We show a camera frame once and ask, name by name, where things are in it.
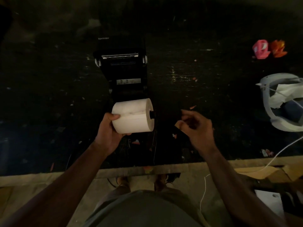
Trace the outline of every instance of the right hand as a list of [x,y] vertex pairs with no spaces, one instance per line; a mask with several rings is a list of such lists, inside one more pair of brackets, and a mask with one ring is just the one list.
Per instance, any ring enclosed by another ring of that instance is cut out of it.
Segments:
[[187,134],[191,144],[199,151],[200,155],[205,156],[216,150],[211,120],[196,111],[181,111],[180,130]]

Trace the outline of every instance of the person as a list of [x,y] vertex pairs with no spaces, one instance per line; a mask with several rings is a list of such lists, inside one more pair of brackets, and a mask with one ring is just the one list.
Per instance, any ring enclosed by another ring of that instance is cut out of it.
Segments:
[[[66,226],[105,158],[124,136],[112,121],[119,115],[106,113],[88,149],[52,184],[6,219],[2,226]],[[221,198],[240,226],[287,226],[241,181],[215,145],[212,123],[195,111],[182,110],[180,129],[208,164]],[[180,191],[165,186],[156,191],[131,192],[125,178],[97,205],[84,226],[206,226],[201,214]]]

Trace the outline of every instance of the paper roll core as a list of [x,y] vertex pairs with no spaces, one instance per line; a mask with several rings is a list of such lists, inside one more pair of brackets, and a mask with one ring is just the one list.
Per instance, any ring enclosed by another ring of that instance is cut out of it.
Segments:
[[150,99],[117,102],[112,113],[119,114],[113,126],[119,134],[150,132],[154,130],[154,113]]

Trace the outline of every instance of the orange plastic wrapper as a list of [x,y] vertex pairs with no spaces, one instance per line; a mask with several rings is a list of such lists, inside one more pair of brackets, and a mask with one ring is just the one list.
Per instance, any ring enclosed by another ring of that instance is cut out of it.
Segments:
[[275,58],[282,57],[287,54],[287,52],[283,51],[283,49],[285,48],[285,41],[283,41],[283,40],[280,40],[280,41],[275,40],[275,41],[271,42],[270,48],[271,48],[271,52]]

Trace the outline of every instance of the dirty table surface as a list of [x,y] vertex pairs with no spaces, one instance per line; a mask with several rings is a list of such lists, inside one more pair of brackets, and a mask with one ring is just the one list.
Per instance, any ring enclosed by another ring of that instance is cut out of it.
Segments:
[[[212,120],[216,144],[228,160],[263,158],[261,149],[276,154],[302,135],[271,125],[255,86],[273,73],[302,77],[299,26],[289,26],[290,17],[284,16],[285,21],[269,26],[275,16],[264,20],[247,14],[245,22],[233,21],[230,13],[206,29],[179,30],[170,23],[144,33],[157,148],[116,151],[101,168],[203,161],[186,138],[172,137],[180,109],[192,106]],[[258,39],[284,39],[288,54],[253,59]],[[53,163],[53,171],[64,171],[93,141],[110,98],[108,82],[93,60],[95,48],[93,39],[67,42],[57,34],[41,35],[34,44],[2,45],[1,175],[49,172]],[[281,156],[302,154],[298,142]]]

